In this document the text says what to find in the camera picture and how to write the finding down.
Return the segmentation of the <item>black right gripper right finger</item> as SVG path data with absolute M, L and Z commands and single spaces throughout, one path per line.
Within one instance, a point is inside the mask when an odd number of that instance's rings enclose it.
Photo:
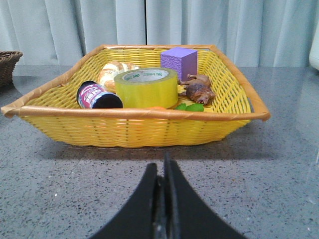
M 198 196 L 169 154 L 164 157 L 164 198 L 169 239 L 244 239 Z

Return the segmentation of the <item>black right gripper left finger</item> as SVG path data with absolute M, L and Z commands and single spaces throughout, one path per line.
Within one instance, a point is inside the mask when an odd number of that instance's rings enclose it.
M 157 165 L 150 163 L 133 194 L 91 238 L 151 239 L 153 237 L 153 205 L 157 184 Z

